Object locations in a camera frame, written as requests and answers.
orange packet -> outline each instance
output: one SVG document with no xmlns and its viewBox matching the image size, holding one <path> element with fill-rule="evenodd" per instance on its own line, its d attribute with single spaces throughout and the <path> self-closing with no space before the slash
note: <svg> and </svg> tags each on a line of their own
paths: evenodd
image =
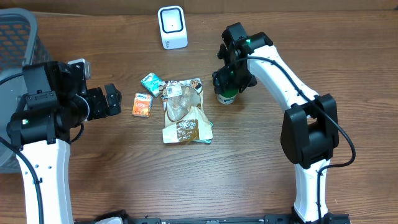
<svg viewBox="0 0 398 224">
<path fill-rule="evenodd" d="M 132 115 L 149 118 L 152 100 L 153 97 L 149 94 L 136 93 L 136 97 L 134 97 L 134 106 L 132 107 Z"/>
</svg>

wooden tabletop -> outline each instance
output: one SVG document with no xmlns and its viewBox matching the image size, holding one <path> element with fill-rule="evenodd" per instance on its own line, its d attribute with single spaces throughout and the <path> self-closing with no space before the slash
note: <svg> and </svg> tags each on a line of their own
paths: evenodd
<svg viewBox="0 0 398 224">
<path fill-rule="evenodd" d="M 157 16 L 39 18 L 39 36 L 55 60 L 85 58 L 88 87 L 114 83 L 120 115 L 90 121 L 72 145 L 74 218 L 126 209 L 133 217 L 196 218 L 290 213 L 294 166 L 280 146 L 283 113 L 261 83 L 229 106 L 217 102 L 211 73 L 221 33 L 241 22 L 264 31 L 286 64 L 319 94 L 332 94 L 338 121 L 357 159 L 327 174 L 331 212 L 352 223 L 398 222 L 398 13 L 275 12 L 186 15 L 188 47 L 164 50 Z M 210 145 L 162 142 L 164 113 L 156 98 L 149 119 L 131 116 L 140 80 L 200 77 L 204 109 L 214 123 Z M 351 156 L 340 138 L 333 163 Z M 20 174 L 0 175 L 0 223 L 25 223 Z"/>
</svg>

brown label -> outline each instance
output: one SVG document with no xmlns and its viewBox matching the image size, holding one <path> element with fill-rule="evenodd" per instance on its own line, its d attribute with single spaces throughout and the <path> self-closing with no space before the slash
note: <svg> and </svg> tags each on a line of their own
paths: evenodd
<svg viewBox="0 0 398 224">
<path fill-rule="evenodd" d="M 197 119 L 182 120 L 176 123 L 179 142 L 199 140 Z"/>
</svg>

gray basket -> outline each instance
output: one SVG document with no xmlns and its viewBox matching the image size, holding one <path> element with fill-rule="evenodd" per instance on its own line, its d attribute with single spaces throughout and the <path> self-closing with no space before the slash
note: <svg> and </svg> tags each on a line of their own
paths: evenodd
<svg viewBox="0 0 398 224">
<path fill-rule="evenodd" d="M 23 65 L 51 61 L 51 56 L 37 36 L 35 16 L 25 9 L 0 10 L 0 80 L 19 73 Z M 27 93 L 23 77 L 0 86 L 0 136 L 10 141 L 6 125 L 21 96 Z M 0 173 L 20 172 L 15 155 L 0 144 Z"/>
</svg>

wall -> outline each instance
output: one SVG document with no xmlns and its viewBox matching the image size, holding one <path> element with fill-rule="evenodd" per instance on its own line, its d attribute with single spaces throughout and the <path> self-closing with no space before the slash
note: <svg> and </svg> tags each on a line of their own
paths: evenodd
<svg viewBox="0 0 398 224">
<path fill-rule="evenodd" d="M 155 14 L 179 5 L 185 13 L 392 10 L 397 0 L 1 0 L 0 7 L 86 15 Z"/>
</svg>

